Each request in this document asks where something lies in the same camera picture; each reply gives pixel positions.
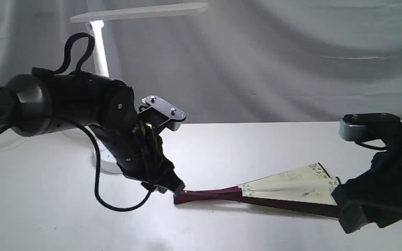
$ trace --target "gray fabric backdrop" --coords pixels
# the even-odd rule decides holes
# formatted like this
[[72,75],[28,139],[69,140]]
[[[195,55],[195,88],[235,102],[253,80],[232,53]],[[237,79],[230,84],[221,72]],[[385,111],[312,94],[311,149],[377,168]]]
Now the gray fabric backdrop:
[[[187,0],[0,0],[0,85],[57,68],[87,11]],[[402,116],[402,0],[208,0],[197,16],[107,21],[110,75],[189,122]],[[74,58],[84,51],[76,44]],[[91,61],[86,70],[94,70]]]

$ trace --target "white tabletop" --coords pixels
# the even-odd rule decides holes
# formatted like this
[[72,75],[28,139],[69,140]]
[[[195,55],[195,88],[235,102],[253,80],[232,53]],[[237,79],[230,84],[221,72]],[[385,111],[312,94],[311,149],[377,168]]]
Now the white tabletop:
[[[320,162],[344,182],[375,153],[340,139],[338,122],[184,124],[162,133],[186,188],[221,189]],[[5,133],[0,142],[14,138]],[[131,206],[146,191],[102,174],[102,197]],[[94,198],[89,140],[61,133],[0,152],[1,250],[400,250],[402,221],[346,235],[338,221],[240,203],[192,202],[153,193],[139,210],[110,211]]]

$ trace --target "hand fan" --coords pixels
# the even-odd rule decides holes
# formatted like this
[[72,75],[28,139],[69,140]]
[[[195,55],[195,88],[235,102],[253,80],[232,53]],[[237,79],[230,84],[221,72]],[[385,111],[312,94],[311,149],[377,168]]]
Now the hand fan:
[[320,163],[271,175],[235,187],[187,191],[174,197],[174,204],[197,200],[231,200],[320,216],[338,218],[340,209],[331,192],[340,184]]

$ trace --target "maroon fan handle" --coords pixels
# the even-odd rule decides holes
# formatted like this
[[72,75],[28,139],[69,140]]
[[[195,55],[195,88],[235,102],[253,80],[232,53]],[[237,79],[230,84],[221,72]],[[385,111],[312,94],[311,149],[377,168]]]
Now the maroon fan handle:
[[308,203],[291,200],[273,200],[242,196],[241,188],[230,187],[218,190],[204,191],[182,191],[180,195],[175,196],[173,202],[175,205],[198,200],[230,200],[239,201],[247,204],[261,205],[284,210],[292,210],[302,213],[311,213],[320,216],[339,218],[340,209],[336,205],[326,205],[319,203]]

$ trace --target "white desk lamp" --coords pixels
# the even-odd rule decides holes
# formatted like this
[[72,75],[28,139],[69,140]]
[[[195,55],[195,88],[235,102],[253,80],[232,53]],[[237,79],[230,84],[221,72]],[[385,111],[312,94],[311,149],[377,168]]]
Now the white desk lamp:
[[[207,3],[178,3],[175,5],[95,11],[73,16],[70,18],[70,22],[86,22],[86,28],[94,36],[96,42],[93,55],[96,74],[109,77],[102,37],[102,27],[105,25],[104,20],[194,15],[205,11],[207,6]],[[122,173],[113,155],[100,142],[99,147],[102,158],[101,169],[108,173]]]

